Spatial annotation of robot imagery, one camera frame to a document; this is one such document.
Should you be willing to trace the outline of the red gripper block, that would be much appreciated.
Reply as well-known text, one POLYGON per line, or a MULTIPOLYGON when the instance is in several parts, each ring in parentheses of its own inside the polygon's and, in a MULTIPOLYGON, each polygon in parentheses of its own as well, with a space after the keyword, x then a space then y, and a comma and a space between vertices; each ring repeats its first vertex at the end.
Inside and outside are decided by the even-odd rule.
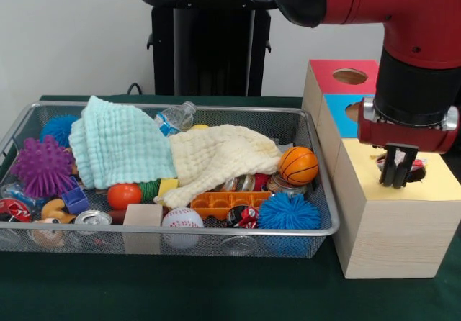
POLYGON ((405 187, 418 150, 446 153, 454 145, 459 130, 460 113, 454 106, 449 108, 442 122, 435 126, 409 127, 380 116, 371 99, 363 99, 359 103, 359 141, 382 148, 386 146, 380 176, 383 186, 393 185, 395 189, 405 187), (397 149, 396 146, 409 148, 397 149))

